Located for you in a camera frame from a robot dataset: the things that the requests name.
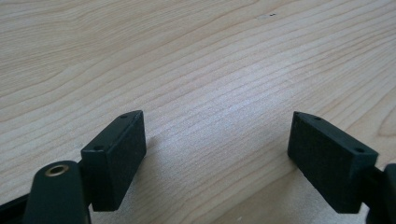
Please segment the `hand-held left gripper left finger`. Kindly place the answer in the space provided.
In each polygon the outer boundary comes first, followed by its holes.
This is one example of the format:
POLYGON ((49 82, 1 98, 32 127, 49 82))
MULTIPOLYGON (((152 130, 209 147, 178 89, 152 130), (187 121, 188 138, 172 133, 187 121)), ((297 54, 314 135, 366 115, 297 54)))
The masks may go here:
POLYGON ((81 150, 82 169, 94 211, 120 208, 146 152, 141 110, 118 116, 81 150))

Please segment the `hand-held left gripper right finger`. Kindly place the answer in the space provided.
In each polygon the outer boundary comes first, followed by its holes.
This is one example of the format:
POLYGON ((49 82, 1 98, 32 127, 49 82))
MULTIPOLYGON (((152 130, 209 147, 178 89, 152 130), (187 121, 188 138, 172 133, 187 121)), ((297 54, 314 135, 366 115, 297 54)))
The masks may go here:
POLYGON ((288 156, 336 212, 360 211, 362 180, 375 168, 376 151, 325 119, 295 112, 288 156))

